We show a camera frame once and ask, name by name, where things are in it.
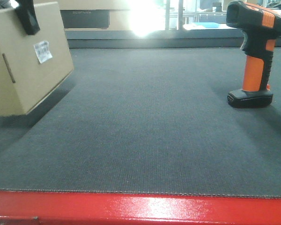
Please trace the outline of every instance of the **barcode scanner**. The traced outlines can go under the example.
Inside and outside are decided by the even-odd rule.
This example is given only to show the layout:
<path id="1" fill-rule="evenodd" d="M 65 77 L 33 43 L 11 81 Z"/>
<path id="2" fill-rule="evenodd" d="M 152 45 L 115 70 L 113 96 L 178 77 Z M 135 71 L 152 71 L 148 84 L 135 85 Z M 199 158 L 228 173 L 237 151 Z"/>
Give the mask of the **barcode scanner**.
<path id="1" fill-rule="evenodd" d="M 242 89 L 228 94 L 228 103 L 236 108 L 265 107 L 271 104 L 269 89 L 275 41 L 281 36 L 281 16 L 275 11 L 242 1 L 227 8 L 227 25 L 244 33 L 241 50 L 247 55 Z"/>

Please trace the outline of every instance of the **bright light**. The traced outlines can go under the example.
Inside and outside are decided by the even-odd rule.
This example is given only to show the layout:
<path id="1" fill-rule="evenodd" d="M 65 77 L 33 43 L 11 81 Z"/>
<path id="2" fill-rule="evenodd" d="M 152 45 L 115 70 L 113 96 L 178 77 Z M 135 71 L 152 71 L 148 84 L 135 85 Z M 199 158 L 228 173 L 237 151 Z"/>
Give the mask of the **bright light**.
<path id="1" fill-rule="evenodd" d="M 12 8 L 17 8 L 19 6 L 19 3 L 15 0 L 10 0 L 10 5 Z"/>
<path id="2" fill-rule="evenodd" d="M 130 29 L 138 36 L 146 36 L 155 30 L 164 30 L 164 9 L 158 8 L 152 0 L 129 0 L 131 13 Z"/>

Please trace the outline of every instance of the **white sticker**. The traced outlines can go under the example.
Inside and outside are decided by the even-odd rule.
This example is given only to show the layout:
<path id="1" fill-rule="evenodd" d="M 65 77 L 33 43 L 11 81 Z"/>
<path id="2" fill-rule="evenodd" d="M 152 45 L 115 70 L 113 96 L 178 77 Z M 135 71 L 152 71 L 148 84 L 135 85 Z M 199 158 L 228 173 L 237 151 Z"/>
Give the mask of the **white sticker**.
<path id="1" fill-rule="evenodd" d="M 48 41 L 41 41 L 33 45 L 34 50 L 36 51 L 38 61 L 40 64 L 46 62 L 47 60 L 52 58 L 52 55 L 49 51 L 49 42 Z"/>

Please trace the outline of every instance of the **gray belt surface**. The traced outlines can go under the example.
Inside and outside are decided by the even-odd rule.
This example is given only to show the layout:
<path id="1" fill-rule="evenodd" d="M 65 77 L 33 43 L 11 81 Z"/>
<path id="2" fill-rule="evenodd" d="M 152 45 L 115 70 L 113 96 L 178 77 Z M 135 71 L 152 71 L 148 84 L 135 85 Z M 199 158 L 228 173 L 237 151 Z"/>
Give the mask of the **gray belt surface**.
<path id="1" fill-rule="evenodd" d="M 71 53 L 36 110 L 0 118 L 0 190 L 281 197 L 281 48 L 263 109 L 227 104 L 239 49 Z"/>

